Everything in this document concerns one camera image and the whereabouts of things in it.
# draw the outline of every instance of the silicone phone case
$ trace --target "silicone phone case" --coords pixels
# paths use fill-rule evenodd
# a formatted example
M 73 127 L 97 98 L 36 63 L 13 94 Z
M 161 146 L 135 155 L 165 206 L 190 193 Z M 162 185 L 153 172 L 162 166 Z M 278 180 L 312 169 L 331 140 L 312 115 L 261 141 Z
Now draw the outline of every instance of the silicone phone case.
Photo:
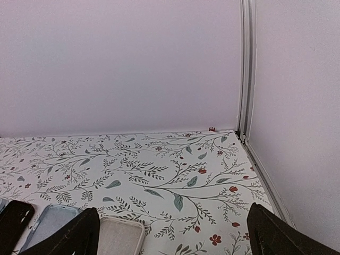
M 49 205 L 42 211 L 20 252 L 50 237 L 79 213 L 77 208 Z
M 8 203 L 9 203 L 8 199 L 0 198 L 0 213 L 7 206 Z
M 143 224 L 115 217 L 100 220 L 98 255 L 138 255 L 145 236 Z

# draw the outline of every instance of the white wall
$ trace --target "white wall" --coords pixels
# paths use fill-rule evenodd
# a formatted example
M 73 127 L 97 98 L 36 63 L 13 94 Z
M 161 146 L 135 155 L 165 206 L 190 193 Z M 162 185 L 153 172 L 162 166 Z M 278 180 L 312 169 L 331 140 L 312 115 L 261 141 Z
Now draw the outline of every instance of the white wall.
M 340 251 L 340 2 L 257 0 L 250 144 L 302 233 Z
M 0 136 L 233 129 L 237 0 L 0 3 Z

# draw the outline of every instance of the floral patterned surface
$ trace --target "floral patterned surface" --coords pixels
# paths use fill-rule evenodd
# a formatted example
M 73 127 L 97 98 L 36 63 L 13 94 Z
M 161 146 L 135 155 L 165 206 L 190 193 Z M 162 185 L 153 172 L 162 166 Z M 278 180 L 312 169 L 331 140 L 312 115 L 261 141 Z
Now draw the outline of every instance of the floral patterned surface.
M 140 221 L 143 255 L 250 255 L 248 210 L 271 210 L 233 131 L 2 138 L 0 197 L 36 205 L 29 229 L 50 203 Z

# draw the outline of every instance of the green leaf print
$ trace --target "green leaf print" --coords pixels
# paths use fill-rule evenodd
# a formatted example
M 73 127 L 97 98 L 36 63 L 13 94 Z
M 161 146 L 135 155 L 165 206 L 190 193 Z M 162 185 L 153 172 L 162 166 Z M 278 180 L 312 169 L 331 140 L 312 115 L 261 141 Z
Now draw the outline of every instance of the green leaf print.
M 156 192 L 156 191 L 154 191 L 154 190 L 144 190 L 144 191 L 148 192 L 148 193 L 151 194 L 151 195 L 154 195 L 154 196 L 158 196 L 158 197 L 163 198 L 162 195 L 160 195 L 158 192 Z
M 178 211 L 181 211 L 183 208 L 183 197 L 178 194 L 174 194 L 175 199 L 174 199 L 174 205 L 178 209 Z
M 207 153 L 204 153 L 204 154 L 198 156 L 197 158 L 202 160 L 202 159 L 204 159 L 206 157 L 206 155 L 207 155 Z
M 187 186 L 192 187 L 192 186 L 196 185 L 196 183 L 197 183 L 197 176 L 194 176 L 193 178 L 191 178 L 190 181 L 188 181 Z
M 230 179 L 231 178 L 221 178 L 221 179 L 218 179 L 216 183 L 221 184 L 221 183 L 224 183 L 224 182 L 226 182 L 226 181 L 228 181 Z
M 178 247 L 177 247 L 177 249 L 176 249 L 176 253 L 178 253 L 180 250 L 181 250 L 181 248 L 182 248 L 182 244 L 180 244 Z
M 225 142 L 227 139 L 228 139 L 228 137 L 226 137 L 226 136 L 221 137 L 221 142 Z
M 121 185 L 121 182 L 119 180 L 115 180 L 112 183 L 110 183 L 108 186 L 106 186 L 105 188 L 111 189 L 111 188 L 114 188 L 114 187 L 118 187 L 120 185 Z
M 49 167 L 47 170 L 47 174 L 49 174 L 52 171 L 53 166 Z
M 104 197 L 103 198 L 103 202 L 114 202 L 115 200 L 113 200 L 112 198 L 109 197 Z
M 186 150 L 187 152 L 189 152 L 190 154 L 192 154 L 192 149 L 191 149 L 190 146 L 186 146 L 186 147 L 185 147 L 185 150 Z
M 186 247 L 183 248 L 183 250 L 181 251 L 181 254 L 184 252 L 184 251 L 188 251 L 189 249 L 189 245 L 187 245 Z
M 79 166 L 85 165 L 86 163 L 90 162 L 90 159 L 87 158 L 85 159 Z
M 24 182 L 25 181 L 25 178 L 20 176 L 18 179 L 17 179 L 18 182 Z

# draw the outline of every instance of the red flower print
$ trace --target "red flower print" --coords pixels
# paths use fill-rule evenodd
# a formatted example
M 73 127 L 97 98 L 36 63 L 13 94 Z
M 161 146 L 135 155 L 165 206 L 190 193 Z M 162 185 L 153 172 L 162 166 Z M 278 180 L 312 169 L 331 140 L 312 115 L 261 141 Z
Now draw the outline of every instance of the red flower print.
M 204 169 L 204 168 L 201 168 L 201 169 L 198 170 L 198 172 L 199 172 L 200 174 L 206 174 L 206 173 L 207 173 L 207 170 Z
M 233 192 L 233 193 L 235 193 L 237 190 L 239 190 L 237 187 L 235 187 L 235 186 L 231 186 L 230 188 L 229 188 L 229 190 L 230 190 L 230 192 Z
M 209 238 L 209 240 L 211 240 L 212 241 L 212 244 L 214 245 L 214 246 L 216 246 L 218 243 L 222 243 L 222 241 L 221 241 L 221 236 L 219 236 L 219 235 L 213 235 L 211 238 Z
M 233 226 L 233 227 L 239 227 L 239 226 L 240 226 L 240 224 L 239 224 L 239 223 L 237 223 L 237 222 L 233 222 L 233 223 L 232 223 L 232 226 Z
M 249 240 L 249 234 L 245 233 L 244 236 L 243 236 L 243 239 Z

